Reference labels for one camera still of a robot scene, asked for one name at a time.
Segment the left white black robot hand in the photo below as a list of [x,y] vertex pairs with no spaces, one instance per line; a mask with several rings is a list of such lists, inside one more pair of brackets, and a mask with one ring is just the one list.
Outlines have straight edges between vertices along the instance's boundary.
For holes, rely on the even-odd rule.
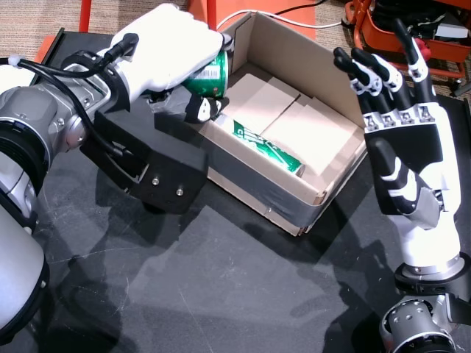
[[230,35],[209,29],[205,22],[172,3],[158,5],[121,29],[110,45],[116,45],[126,34],[138,36],[137,46],[131,58],[117,59],[115,65],[130,103],[152,91],[163,95],[155,104],[155,112],[164,117],[202,124],[219,114],[220,101],[192,93],[183,82],[220,52],[231,50]]

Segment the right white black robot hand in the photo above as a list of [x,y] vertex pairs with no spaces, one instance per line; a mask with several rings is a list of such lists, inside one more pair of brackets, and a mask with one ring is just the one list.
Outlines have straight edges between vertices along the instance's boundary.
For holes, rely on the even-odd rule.
[[378,205],[397,229],[406,270],[435,275],[461,265],[456,149],[417,42],[400,19],[393,29],[406,56],[405,73],[359,48],[336,48],[333,62],[356,94]]

